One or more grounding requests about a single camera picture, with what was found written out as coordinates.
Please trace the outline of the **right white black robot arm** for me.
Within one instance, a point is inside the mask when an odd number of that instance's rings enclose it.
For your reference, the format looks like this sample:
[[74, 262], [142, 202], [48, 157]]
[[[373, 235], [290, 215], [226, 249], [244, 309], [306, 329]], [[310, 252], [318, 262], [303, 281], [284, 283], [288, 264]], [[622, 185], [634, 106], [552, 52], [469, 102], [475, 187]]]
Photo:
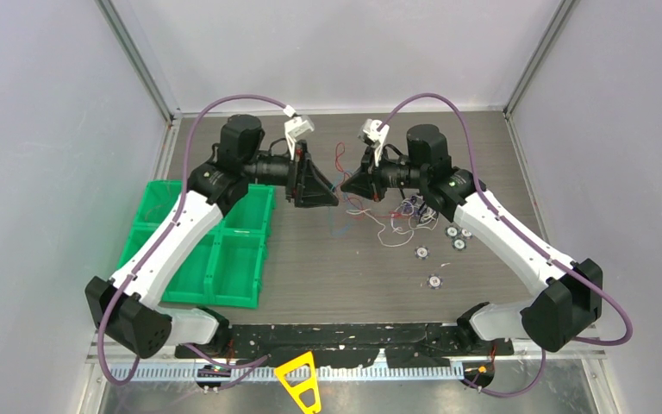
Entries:
[[471, 172], [456, 167], [447, 139], [432, 124], [410, 128], [408, 152], [386, 157], [388, 127], [369, 119], [359, 138], [367, 148], [360, 167], [341, 187], [372, 201], [389, 188], [417, 189], [425, 204], [450, 223], [466, 229], [501, 259], [527, 287], [532, 299], [496, 305], [482, 303], [458, 320], [458, 343], [479, 354], [491, 341], [529, 338], [548, 352], [561, 350], [602, 314], [603, 271], [591, 259], [576, 262], [541, 240], [511, 216], [490, 191], [478, 193]]

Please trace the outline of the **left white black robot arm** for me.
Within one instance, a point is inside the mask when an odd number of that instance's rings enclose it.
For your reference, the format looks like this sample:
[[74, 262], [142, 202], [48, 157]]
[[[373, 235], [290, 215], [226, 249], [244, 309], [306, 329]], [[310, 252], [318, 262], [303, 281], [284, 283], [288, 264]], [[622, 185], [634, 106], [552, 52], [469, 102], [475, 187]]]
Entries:
[[222, 126], [213, 157], [193, 169], [176, 203], [144, 245], [108, 279], [94, 277], [85, 296], [98, 329], [98, 342], [120, 343], [141, 359], [165, 345], [195, 343], [206, 355], [223, 355], [230, 335], [207, 310], [161, 310], [171, 278], [195, 246], [248, 194], [251, 184], [284, 188], [297, 208], [339, 203], [330, 181], [313, 163], [303, 136], [314, 123], [293, 114], [284, 123], [287, 149], [261, 149], [260, 119], [240, 114]]

